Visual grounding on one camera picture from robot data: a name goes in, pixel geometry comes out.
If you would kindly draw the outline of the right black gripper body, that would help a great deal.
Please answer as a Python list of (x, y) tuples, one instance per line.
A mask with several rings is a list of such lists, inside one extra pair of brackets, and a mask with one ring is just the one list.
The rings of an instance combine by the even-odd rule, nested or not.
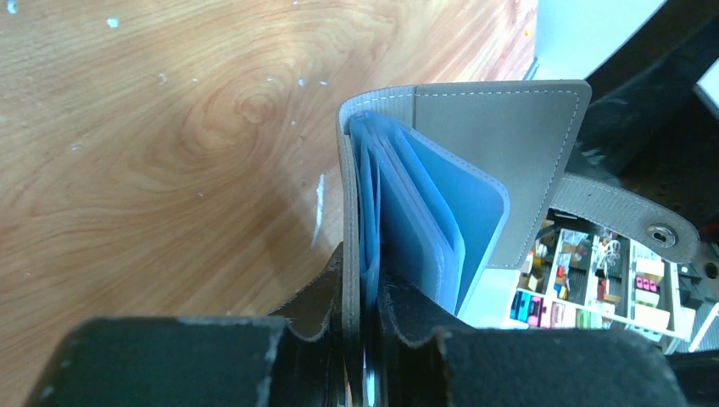
[(699, 79), (717, 58), (717, 2), (665, 2), (588, 76), (593, 96), (569, 170), (716, 236), (718, 105)]

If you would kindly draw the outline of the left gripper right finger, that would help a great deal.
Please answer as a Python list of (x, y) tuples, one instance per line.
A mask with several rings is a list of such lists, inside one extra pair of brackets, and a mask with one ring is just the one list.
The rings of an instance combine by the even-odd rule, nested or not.
[(684, 406), (665, 356), (632, 332), (476, 329), (394, 273), (377, 295), (384, 406)]

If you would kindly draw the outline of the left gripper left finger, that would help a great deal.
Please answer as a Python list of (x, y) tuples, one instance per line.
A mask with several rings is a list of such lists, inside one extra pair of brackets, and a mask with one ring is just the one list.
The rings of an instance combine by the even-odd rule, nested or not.
[(29, 406), (343, 406), (343, 248), (263, 316), (98, 317), (59, 342)]

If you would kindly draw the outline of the grey card holder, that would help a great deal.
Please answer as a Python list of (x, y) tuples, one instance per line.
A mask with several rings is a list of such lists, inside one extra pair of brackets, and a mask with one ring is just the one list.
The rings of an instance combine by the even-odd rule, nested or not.
[(375, 308), (380, 247), (432, 303), (480, 326), (484, 271), (528, 264), (546, 214), (575, 215), (689, 262), (696, 228), (622, 187), (568, 169), (592, 91), (585, 81), (390, 87), (347, 100), (337, 116), (343, 169), (346, 338), (363, 341)]

